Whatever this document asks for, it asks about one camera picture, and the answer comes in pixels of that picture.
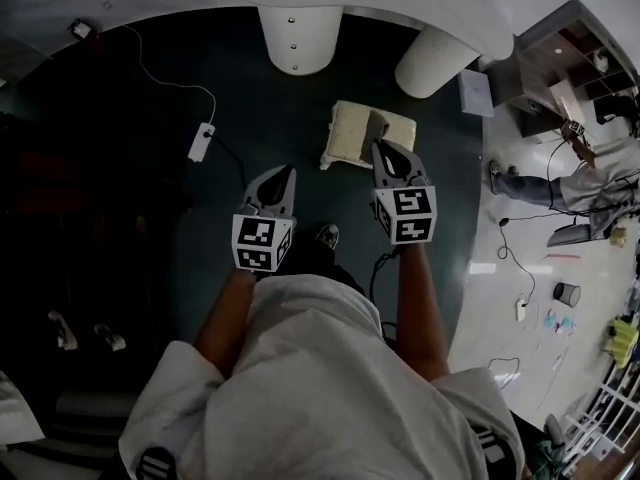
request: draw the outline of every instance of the cable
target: cable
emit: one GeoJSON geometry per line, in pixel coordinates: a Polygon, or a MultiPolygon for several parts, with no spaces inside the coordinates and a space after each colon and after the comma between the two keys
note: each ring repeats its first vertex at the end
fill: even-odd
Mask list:
{"type": "Polygon", "coordinates": [[[512,220],[540,219],[542,217],[554,217],[555,215],[565,215],[565,213],[564,212],[545,213],[543,215],[532,215],[531,217],[518,217],[516,219],[507,219],[507,221],[511,222],[512,220]]]}
{"type": "Polygon", "coordinates": [[[155,83],[160,84],[160,85],[169,85],[171,87],[180,87],[181,89],[200,89],[200,90],[206,92],[209,96],[211,96],[211,99],[213,100],[213,110],[211,111],[211,118],[209,118],[209,124],[211,124],[213,122],[213,117],[216,115],[216,106],[217,106],[216,97],[213,95],[213,93],[211,91],[209,91],[208,89],[206,89],[205,87],[202,87],[201,85],[181,85],[181,84],[175,84],[173,82],[162,82],[161,80],[158,80],[151,73],[149,73],[147,68],[144,67],[144,64],[142,63],[142,36],[140,35],[140,33],[136,29],[130,27],[129,25],[123,25],[123,27],[126,28],[126,29],[131,30],[131,32],[133,32],[135,35],[138,36],[138,44],[140,45],[140,54],[138,55],[138,64],[140,64],[140,67],[142,68],[142,70],[145,72],[145,74],[149,78],[151,78],[151,80],[153,80],[155,83]]]}
{"type": "Polygon", "coordinates": [[[504,361],[504,362],[517,361],[518,362],[518,364],[516,365],[516,371],[511,374],[511,378],[509,378],[509,380],[505,382],[500,388],[500,391],[502,391],[509,384],[511,384],[511,381],[516,378],[516,375],[518,375],[518,372],[520,371],[520,358],[512,357],[510,359],[503,359],[502,357],[494,357],[491,361],[489,361],[489,366],[487,368],[491,369],[491,365],[493,364],[494,361],[504,361]]]}
{"type": "Polygon", "coordinates": [[[553,153],[551,153],[551,156],[549,157],[549,161],[547,162],[547,184],[549,186],[549,201],[551,201],[551,204],[549,205],[549,210],[557,210],[557,208],[553,207],[553,189],[551,187],[551,175],[549,174],[549,168],[551,167],[551,159],[553,158],[553,155],[556,154],[556,151],[558,151],[565,144],[566,142],[564,141],[558,144],[556,149],[553,150],[553,153]]]}
{"type": "Polygon", "coordinates": [[[631,190],[631,198],[635,201],[636,199],[636,191],[635,189],[638,188],[638,181],[636,180],[634,183],[631,183],[627,178],[629,176],[626,176],[624,178],[618,178],[617,180],[614,180],[616,183],[620,182],[620,181],[624,181],[627,186],[629,187],[629,190],[631,190]]]}
{"type": "Polygon", "coordinates": [[[374,288],[374,284],[376,282],[376,275],[378,274],[378,271],[384,267],[384,264],[392,259],[394,256],[392,255],[393,253],[388,253],[385,252],[384,254],[382,254],[377,260],[376,262],[373,264],[373,272],[371,273],[371,279],[369,280],[369,300],[371,301],[371,303],[375,306],[376,305],[376,301],[375,301],[375,297],[373,295],[373,288],[374,288]]]}
{"type": "Polygon", "coordinates": [[[580,169],[580,167],[582,167],[582,166],[583,166],[583,165],[585,165],[586,163],[587,163],[587,162],[585,162],[584,160],[582,160],[582,162],[580,162],[580,163],[578,164],[578,167],[576,167],[576,170],[575,170],[575,171],[573,171],[573,174],[577,173],[577,172],[578,172],[578,169],[580,169]]]}
{"type": "Polygon", "coordinates": [[[394,329],[398,328],[398,324],[396,324],[395,322],[380,322],[380,329],[382,329],[382,337],[386,338],[387,337],[387,333],[384,332],[384,326],[385,325],[390,325],[391,327],[393,327],[394,329]]]}
{"type": "Polygon", "coordinates": [[[526,305],[528,306],[529,302],[531,302],[531,297],[533,295],[533,292],[536,289],[536,278],[533,277],[533,274],[520,264],[520,262],[516,259],[515,254],[513,254],[513,251],[511,250],[511,248],[507,245],[507,237],[504,235],[504,231],[502,231],[502,228],[504,227],[504,225],[506,225],[506,224],[503,224],[504,220],[505,219],[502,219],[500,221],[500,224],[498,224],[498,227],[500,228],[500,234],[502,235],[502,240],[504,240],[504,245],[501,245],[500,247],[498,247],[498,250],[496,251],[496,253],[498,255],[498,258],[500,258],[501,260],[506,260],[507,256],[511,254],[511,257],[513,258],[513,261],[515,262],[515,264],[518,265],[523,272],[526,272],[527,274],[529,274],[529,277],[533,281],[533,286],[531,287],[531,291],[529,292],[529,296],[527,297],[526,305]]]}
{"type": "Polygon", "coordinates": [[[242,160],[240,159],[240,157],[238,155],[236,155],[231,148],[229,148],[229,146],[227,146],[224,142],[222,142],[222,139],[216,135],[213,134],[213,138],[216,140],[216,142],[218,144],[220,144],[226,151],[227,153],[229,153],[229,155],[231,155],[233,157],[233,159],[236,162],[236,165],[238,166],[238,172],[240,173],[240,183],[242,183],[242,190],[247,190],[247,178],[245,176],[245,169],[244,169],[244,163],[242,162],[242,160]]]}

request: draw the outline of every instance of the standing person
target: standing person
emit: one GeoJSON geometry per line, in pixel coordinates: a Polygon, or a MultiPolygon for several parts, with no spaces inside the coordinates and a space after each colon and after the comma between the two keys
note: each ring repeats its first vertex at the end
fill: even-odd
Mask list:
{"type": "Polygon", "coordinates": [[[132,478],[171,478],[174,460],[183,480],[520,478],[491,372],[449,371],[423,244],[400,254],[395,353],[334,264],[337,242],[335,225],[300,241],[294,275],[230,274],[194,346],[168,346],[131,414],[119,448],[132,478]]]}
{"type": "Polygon", "coordinates": [[[583,212],[605,204],[632,203],[640,174],[638,140],[625,137],[595,146],[592,151],[571,130],[563,131],[563,138],[584,162],[571,176],[549,181],[520,176],[514,167],[504,174],[500,165],[491,161],[489,180],[493,193],[561,211],[583,212]]]}

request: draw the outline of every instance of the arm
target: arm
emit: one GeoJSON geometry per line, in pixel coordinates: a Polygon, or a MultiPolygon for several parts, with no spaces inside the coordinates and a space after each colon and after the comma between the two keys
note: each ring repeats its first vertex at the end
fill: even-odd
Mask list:
{"type": "Polygon", "coordinates": [[[256,277],[251,272],[234,270],[194,343],[196,350],[227,379],[244,344],[255,285],[256,277]]]}
{"type": "Polygon", "coordinates": [[[573,147],[573,150],[578,155],[578,158],[580,160],[584,160],[587,163],[587,165],[592,169],[595,169],[596,167],[595,153],[591,151],[587,146],[585,146],[573,131],[567,130],[567,132],[563,133],[562,136],[564,140],[566,140],[569,144],[571,144],[571,146],[573,147]]]}
{"type": "Polygon", "coordinates": [[[425,380],[449,374],[444,328],[421,243],[400,255],[396,339],[400,358],[425,380]]]}

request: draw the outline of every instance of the black cable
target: black cable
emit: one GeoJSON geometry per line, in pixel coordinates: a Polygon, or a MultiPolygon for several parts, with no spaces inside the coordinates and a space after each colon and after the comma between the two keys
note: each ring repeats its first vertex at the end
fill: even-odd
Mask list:
{"type": "Polygon", "coordinates": [[[586,163],[587,163],[587,162],[585,162],[584,160],[583,160],[582,162],[580,162],[580,163],[578,164],[578,167],[576,167],[576,170],[575,170],[575,171],[573,171],[573,174],[577,173],[577,172],[578,172],[578,169],[580,169],[580,167],[582,167],[582,166],[583,166],[584,164],[586,164],[586,163]]]}
{"type": "Polygon", "coordinates": [[[380,329],[382,329],[382,337],[386,338],[387,337],[387,333],[384,332],[384,326],[385,325],[390,325],[391,327],[397,329],[398,328],[398,324],[396,324],[395,322],[380,322],[380,329]]]}
{"type": "Polygon", "coordinates": [[[391,254],[385,252],[382,256],[380,256],[376,262],[373,264],[373,272],[371,273],[371,279],[369,280],[369,300],[375,306],[376,301],[373,295],[373,288],[376,282],[376,275],[378,274],[378,270],[384,267],[384,264],[391,259],[391,254]]]}
{"type": "Polygon", "coordinates": [[[533,277],[533,274],[531,272],[529,272],[526,268],[524,268],[520,262],[516,259],[515,254],[513,254],[513,251],[511,250],[511,248],[507,245],[507,237],[504,236],[504,231],[502,231],[503,226],[501,226],[500,224],[498,224],[498,227],[500,228],[500,234],[502,235],[502,239],[504,240],[504,245],[501,245],[500,247],[498,247],[498,250],[496,251],[498,254],[498,258],[500,258],[501,260],[506,260],[507,256],[509,254],[511,254],[511,257],[513,258],[513,261],[515,262],[516,265],[518,265],[520,267],[520,269],[523,272],[526,272],[527,274],[529,274],[529,277],[531,278],[531,280],[533,281],[533,286],[531,287],[531,291],[529,292],[529,296],[527,297],[527,303],[526,305],[529,304],[529,302],[531,302],[531,296],[533,295],[534,290],[536,289],[536,278],[533,277]]]}
{"type": "Polygon", "coordinates": [[[556,149],[553,150],[553,153],[551,153],[551,156],[549,157],[549,161],[547,162],[547,184],[549,186],[549,201],[551,201],[551,204],[549,205],[549,210],[557,210],[557,208],[553,207],[553,189],[551,187],[551,175],[549,174],[549,168],[551,167],[551,159],[553,158],[553,155],[556,154],[556,151],[558,151],[565,144],[566,144],[565,141],[562,141],[560,144],[558,144],[556,149]]]}
{"type": "Polygon", "coordinates": [[[374,288],[374,284],[376,282],[376,275],[378,274],[378,271],[384,267],[385,263],[389,260],[394,259],[396,256],[398,256],[402,250],[403,250],[403,246],[402,245],[397,245],[396,248],[392,251],[392,252],[385,252],[384,254],[382,254],[377,260],[376,262],[373,264],[373,272],[371,273],[371,279],[369,280],[369,300],[371,301],[371,303],[375,306],[376,302],[375,302],[375,298],[373,295],[373,288],[374,288]]]}
{"type": "Polygon", "coordinates": [[[491,361],[489,361],[489,366],[487,368],[491,369],[491,365],[493,364],[494,361],[504,361],[504,362],[517,361],[516,371],[513,372],[511,374],[511,378],[502,385],[502,387],[500,388],[500,391],[502,391],[509,384],[511,384],[511,381],[516,378],[516,375],[518,375],[518,372],[520,371],[520,358],[519,357],[511,357],[509,359],[504,359],[502,357],[494,357],[491,361]]]}
{"type": "Polygon", "coordinates": [[[540,219],[542,217],[553,217],[554,215],[565,215],[564,212],[556,212],[556,213],[545,213],[544,215],[532,215],[531,217],[518,217],[517,219],[507,219],[509,221],[512,220],[531,220],[531,219],[540,219]]]}
{"type": "Polygon", "coordinates": [[[635,186],[636,186],[636,187],[634,187],[634,184],[632,184],[632,183],[631,183],[628,179],[626,179],[626,178],[619,178],[619,179],[615,180],[615,182],[616,182],[616,183],[618,183],[619,181],[624,181],[624,182],[627,184],[627,186],[629,187],[629,190],[631,190],[631,197],[632,197],[632,199],[635,201],[635,199],[636,199],[636,191],[635,191],[635,188],[638,186],[638,183],[636,182],[636,183],[635,183],[635,186]]]}
{"type": "Polygon", "coordinates": [[[240,159],[240,157],[238,155],[236,155],[233,150],[231,150],[231,148],[229,148],[229,146],[227,146],[224,142],[222,142],[222,139],[218,136],[218,135],[213,135],[213,138],[216,140],[216,142],[218,144],[220,144],[220,146],[222,146],[227,153],[229,153],[229,155],[231,155],[231,157],[233,157],[233,159],[236,162],[236,165],[238,166],[238,172],[240,173],[240,183],[242,183],[242,190],[247,190],[247,178],[245,176],[245,170],[244,170],[244,163],[242,162],[242,160],[240,159]]]}

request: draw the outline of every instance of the pants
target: pants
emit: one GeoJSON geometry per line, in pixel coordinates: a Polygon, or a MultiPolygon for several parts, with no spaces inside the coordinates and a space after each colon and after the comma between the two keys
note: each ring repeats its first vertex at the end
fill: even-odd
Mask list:
{"type": "Polygon", "coordinates": [[[504,194],[511,199],[517,199],[526,203],[538,206],[557,208],[567,211],[567,204],[564,202],[560,191],[560,178],[551,182],[551,194],[553,194],[553,205],[551,194],[549,193],[549,182],[537,176],[511,176],[509,174],[498,174],[493,179],[493,189],[498,194],[504,194]]]}
{"type": "Polygon", "coordinates": [[[314,274],[328,277],[364,295],[364,291],[358,286],[353,276],[341,266],[336,265],[335,259],[335,251],[327,245],[310,238],[296,237],[278,271],[273,275],[314,274]]]}

